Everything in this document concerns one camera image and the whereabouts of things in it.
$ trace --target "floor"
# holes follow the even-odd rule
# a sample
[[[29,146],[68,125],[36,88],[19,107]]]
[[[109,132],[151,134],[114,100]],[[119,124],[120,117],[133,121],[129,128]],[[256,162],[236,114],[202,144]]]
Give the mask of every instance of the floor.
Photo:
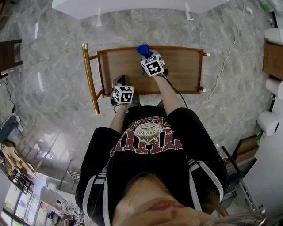
[[[12,17],[0,23],[0,41],[23,40],[23,65],[8,76],[8,88],[21,117],[23,149],[36,165],[51,148],[40,172],[60,178],[72,160],[79,170],[95,128],[108,126],[113,118],[108,98],[100,98],[101,114],[95,115],[84,71],[81,44],[96,50],[149,45],[202,48],[210,53],[203,60],[202,86],[206,93],[184,95],[196,111],[206,99],[234,42],[243,0],[230,2],[187,21],[182,11],[137,9],[76,20],[51,8],[51,0],[21,0],[12,6]],[[262,72],[264,30],[268,13],[258,0],[247,0],[236,44],[231,50],[219,84],[209,101],[197,113],[215,144],[232,151],[239,139],[253,134],[258,114],[269,107],[271,94],[265,89]],[[38,22],[37,37],[35,24]],[[94,84],[99,89],[96,64]],[[4,84],[0,86],[1,122],[12,104]],[[159,95],[141,96],[144,105],[157,105]],[[16,134],[16,142],[21,139]]]

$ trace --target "woman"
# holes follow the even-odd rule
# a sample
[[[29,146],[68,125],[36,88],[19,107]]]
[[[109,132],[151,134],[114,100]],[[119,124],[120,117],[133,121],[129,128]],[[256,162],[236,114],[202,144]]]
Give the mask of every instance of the woman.
[[[76,201],[98,225],[203,225],[227,189],[226,168],[199,118],[164,77],[153,77],[164,108],[120,105],[89,144]]]

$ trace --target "white cable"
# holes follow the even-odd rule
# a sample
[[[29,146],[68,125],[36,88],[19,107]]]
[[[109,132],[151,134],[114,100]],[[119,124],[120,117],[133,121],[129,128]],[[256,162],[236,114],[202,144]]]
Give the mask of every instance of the white cable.
[[[231,49],[232,49],[233,46],[235,45],[235,43],[236,43],[236,37],[237,37],[237,35],[238,35],[239,32],[240,32],[240,26],[241,26],[242,21],[243,21],[243,16],[244,16],[244,11],[245,11],[246,1],[247,1],[247,0],[244,1],[244,8],[243,8],[243,11],[242,11],[243,13],[242,13],[242,16],[241,16],[241,22],[240,22],[240,24],[239,24],[239,26],[238,26],[238,32],[237,32],[237,34],[235,35],[233,45],[232,45],[232,46],[230,47],[230,49],[229,49],[228,56],[226,57],[226,59],[225,59],[224,62],[223,62],[223,68],[222,68],[222,70],[219,72],[219,74],[217,75],[216,84],[215,84],[215,86],[214,86],[214,88],[213,88],[211,94],[209,95],[209,97],[206,98],[206,99],[200,104],[199,108],[196,110],[195,113],[197,113],[197,112],[200,110],[200,108],[202,107],[203,103],[204,103],[205,101],[207,101],[207,100],[212,96],[213,92],[215,91],[216,87],[218,86],[218,77],[219,77],[219,76],[221,75],[221,73],[224,71],[225,63],[226,63],[226,61],[228,60],[228,58],[229,58],[229,56],[230,56]]]

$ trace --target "lips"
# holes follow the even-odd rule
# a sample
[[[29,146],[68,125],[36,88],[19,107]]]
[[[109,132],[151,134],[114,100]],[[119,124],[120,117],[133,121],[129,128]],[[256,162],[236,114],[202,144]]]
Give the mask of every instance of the lips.
[[[155,203],[151,208],[149,208],[149,211],[167,210],[170,207],[184,208],[185,206],[176,201],[160,201],[158,203]]]

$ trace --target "black t-shirt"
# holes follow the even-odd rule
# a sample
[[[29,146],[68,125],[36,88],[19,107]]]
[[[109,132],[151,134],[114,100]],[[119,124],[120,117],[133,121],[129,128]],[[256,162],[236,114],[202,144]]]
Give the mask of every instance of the black t-shirt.
[[[110,220],[127,185],[139,175],[154,174],[171,195],[184,206],[194,207],[189,186],[188,161],[203,161],[216,175],[225,191],[228,175],[212,140],[194,112],[179,108],[166,116],[163,108],[141,106],[129,109],[123,134],[110,128],[94,131],[81,167],[76,201],[82,200],[88,180],[107,164],[108,209]],[[202,169],[192,172],[202,209],[210,203],[211,192],[219,191]],[[103,223],[99,191],[91,190],[88,213]]]

